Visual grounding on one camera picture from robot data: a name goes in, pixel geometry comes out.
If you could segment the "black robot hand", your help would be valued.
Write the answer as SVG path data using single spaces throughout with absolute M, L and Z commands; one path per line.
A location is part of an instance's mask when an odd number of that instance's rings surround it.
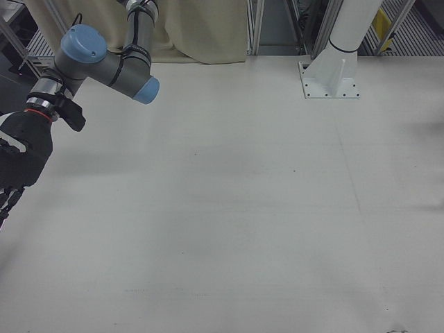
M 34 185 L 53 150 L 51 119 L 24 110 L 1 122 L 1 221 Z

